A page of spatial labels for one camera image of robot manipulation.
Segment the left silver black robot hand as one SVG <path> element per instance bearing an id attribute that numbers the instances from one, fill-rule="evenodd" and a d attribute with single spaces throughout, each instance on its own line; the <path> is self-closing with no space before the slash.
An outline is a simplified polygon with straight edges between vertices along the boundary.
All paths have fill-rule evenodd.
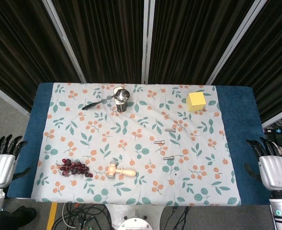
<path id="1" fill-rule="evenodd" d="M 22 141 L 22 136 L 0 138 L 0 189 L 8 187 L 11 181 L 24 177 L 31 170 L 27 167 L 22 172 L 15 172 L 19 154 L 27 143 Z"/>

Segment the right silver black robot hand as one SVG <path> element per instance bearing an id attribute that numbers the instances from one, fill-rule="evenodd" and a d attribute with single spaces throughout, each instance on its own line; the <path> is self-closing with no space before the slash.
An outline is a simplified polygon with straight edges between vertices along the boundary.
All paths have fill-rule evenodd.
<path id="1" fill-rule="evenodd" d="M 248 175 L 261 182 L 269 191 L 282 190 L 282 148 L 269 139 L 260 138 L 247 140 L 247 144 L 253 149 L 259 167 L 259 174 L 245 163 L 244 168 Z"/>

